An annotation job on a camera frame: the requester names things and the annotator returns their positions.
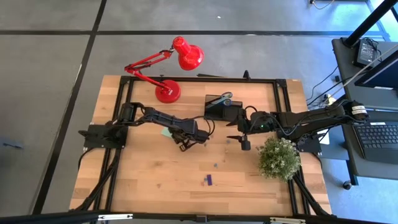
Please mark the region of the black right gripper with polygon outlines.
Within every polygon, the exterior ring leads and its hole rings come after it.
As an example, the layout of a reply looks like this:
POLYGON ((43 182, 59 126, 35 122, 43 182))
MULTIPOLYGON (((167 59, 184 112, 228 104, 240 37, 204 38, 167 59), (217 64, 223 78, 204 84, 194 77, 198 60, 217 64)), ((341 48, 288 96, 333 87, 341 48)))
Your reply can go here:
MULTIPOLYGON (((274 117, 265 111, 253 112, 249 118, 244 111, 242 115, 237 116, 232 122, 228 123, 227 126, 238 126, 238 131, 243 134, 268 133, 276 130, 274 117)), ((227 136, 227 138, 235 139, 239 142, 248 140, 246 135, 227 136)))

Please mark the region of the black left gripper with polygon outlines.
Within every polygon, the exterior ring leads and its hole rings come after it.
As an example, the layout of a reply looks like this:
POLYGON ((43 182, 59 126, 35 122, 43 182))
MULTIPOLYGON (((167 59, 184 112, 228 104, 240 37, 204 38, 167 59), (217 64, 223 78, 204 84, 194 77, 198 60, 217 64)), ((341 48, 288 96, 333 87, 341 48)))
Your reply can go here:
POLYGON ((182 152, 185 152, 187 150, 186 147, 192 147, 193 145, 200 143, 203 144, 209 139, 209 132, 201 129, 196 129, 194 130, 193 133, 185 133, 184 139, 187 140, 185 145, 180 145, 179 149, 182 152))

